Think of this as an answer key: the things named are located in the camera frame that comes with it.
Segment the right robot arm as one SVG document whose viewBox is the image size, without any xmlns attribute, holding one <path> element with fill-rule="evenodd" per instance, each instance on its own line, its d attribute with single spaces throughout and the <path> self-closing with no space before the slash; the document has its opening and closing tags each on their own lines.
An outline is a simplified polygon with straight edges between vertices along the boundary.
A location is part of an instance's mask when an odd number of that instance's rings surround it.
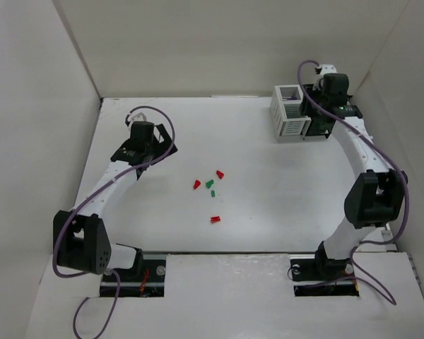
<svg viewBox="0 0 424 339">
<path fill-rule="evenodd" d="M 344 200 L 344 218 L 319 244 L 313 258 L 291 261 L 293 279 L 327 281 L 352 275 L 351 251 L 376 229 L 398 218 L 404 200 L 403 172 L 397 172 L 373 146 L 363 115 L 349 104 L 349 79 L 330 66 L 316 69 L 317 80 L 305 86 L 300 106 L 310 122 L 303 138 L 333 136 L 342 147 L 355 176 Z"/>
</svg>

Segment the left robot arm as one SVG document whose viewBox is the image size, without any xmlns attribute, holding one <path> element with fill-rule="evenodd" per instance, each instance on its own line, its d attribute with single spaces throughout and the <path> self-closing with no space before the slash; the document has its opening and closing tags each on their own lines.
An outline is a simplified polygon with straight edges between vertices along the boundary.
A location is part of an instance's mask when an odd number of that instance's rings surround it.
<svg viewBox="0 0 424 339">
<path fill-rule="evenodd" d="M 149 166 L 176 152 L 162 124 L 131 123 L 130 137 L 111 156 L 93 190 L 71 210 L 60 210 L 54 216 L 53 266 L 74 269 L 77 275 L 101 275 L 107 270 L 140 272 L 141 250 L 113 244 L 106 219 Z"/>
</svg>

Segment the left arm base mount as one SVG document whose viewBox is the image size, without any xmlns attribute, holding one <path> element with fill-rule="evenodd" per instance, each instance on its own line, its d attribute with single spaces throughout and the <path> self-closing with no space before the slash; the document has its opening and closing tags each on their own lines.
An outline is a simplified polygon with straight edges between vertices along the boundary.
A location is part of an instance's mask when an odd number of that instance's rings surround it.
<svg viewBox="0 0 424 339">
<path fill-rule="evenodd" d="M 119 276 L 119 297 L 163 297 L 166 258 L 162 253 L 113 244 L 108 268 Z"/>
</svg>

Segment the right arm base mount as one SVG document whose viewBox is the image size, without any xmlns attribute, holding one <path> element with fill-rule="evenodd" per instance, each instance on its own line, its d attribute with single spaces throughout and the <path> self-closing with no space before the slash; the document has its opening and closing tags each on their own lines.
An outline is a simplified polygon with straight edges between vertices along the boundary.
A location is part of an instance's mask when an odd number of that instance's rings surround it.
<svg viewBox="0 0 424 339">
<path fill-rule="evenodd" d="M 322 265 L 312 257 L 292 257 L 288 277 L 296 297 L 359 297 L 349 260 Z"/>
</svg>

